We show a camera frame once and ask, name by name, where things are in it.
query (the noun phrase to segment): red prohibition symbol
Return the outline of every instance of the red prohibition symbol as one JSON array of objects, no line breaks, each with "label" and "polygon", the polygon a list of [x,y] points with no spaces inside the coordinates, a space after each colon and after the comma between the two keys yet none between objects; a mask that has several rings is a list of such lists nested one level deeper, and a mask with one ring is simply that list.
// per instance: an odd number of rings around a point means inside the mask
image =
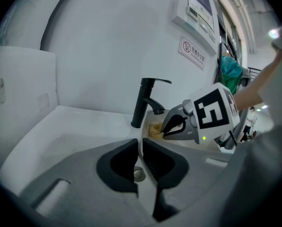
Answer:
[{"label": "red prohibition symbol", "polygon": [[190,44],[188,42],[183,43],[183,48],[186,52],[190,52]]}]

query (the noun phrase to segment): robotic arm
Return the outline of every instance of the robotic arm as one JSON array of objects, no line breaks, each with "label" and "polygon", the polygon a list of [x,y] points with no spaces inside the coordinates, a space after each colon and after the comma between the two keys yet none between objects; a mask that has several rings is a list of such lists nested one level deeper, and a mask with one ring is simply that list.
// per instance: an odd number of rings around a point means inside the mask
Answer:
[{"label": "robotic arm", "polygon": [[[231,132],[239,122],[231,92],[221,83],[216,83],[192,93],[190,99],[171,109],[161,132],[164,132],[165,140],[194,140],[201,144]],[[180,124],[183,124],[182,129],[170,132]]]}]

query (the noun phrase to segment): faucet handle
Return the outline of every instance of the faucet handle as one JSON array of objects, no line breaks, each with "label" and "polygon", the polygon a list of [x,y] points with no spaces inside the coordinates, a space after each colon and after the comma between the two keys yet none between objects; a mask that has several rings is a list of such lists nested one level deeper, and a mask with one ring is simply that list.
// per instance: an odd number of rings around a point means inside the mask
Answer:
[{"label": "faucet handle", "polygon": [[171,81],[169,80],[164,80],[164,79],[159,79],[159,78],[142,78],[141,86],[154,87],[155,81],[163,81],[163,82],[171,84]]}]

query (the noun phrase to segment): metal drain plug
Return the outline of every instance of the metal drain plug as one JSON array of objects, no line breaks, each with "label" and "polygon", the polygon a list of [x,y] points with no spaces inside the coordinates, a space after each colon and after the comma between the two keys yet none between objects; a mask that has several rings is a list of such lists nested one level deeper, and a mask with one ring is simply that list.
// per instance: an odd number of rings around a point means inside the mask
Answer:
[{"label": "metal drain plug", "polygon": [[145,173],[142,169],[142,167],[135,166],[133,169],[133,177],[135,179],[135,182],[142,182],[145,179]]}]

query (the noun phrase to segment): sign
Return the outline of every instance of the sign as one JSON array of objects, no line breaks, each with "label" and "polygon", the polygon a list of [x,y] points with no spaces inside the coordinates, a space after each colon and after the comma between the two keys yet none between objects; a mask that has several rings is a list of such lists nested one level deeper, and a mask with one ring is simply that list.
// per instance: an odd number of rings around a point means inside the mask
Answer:
[{"label": "sign", "polygon": [[204,69],[206,55],[186,37],[181,36],[179,52],[190,59],[201,69]]}]

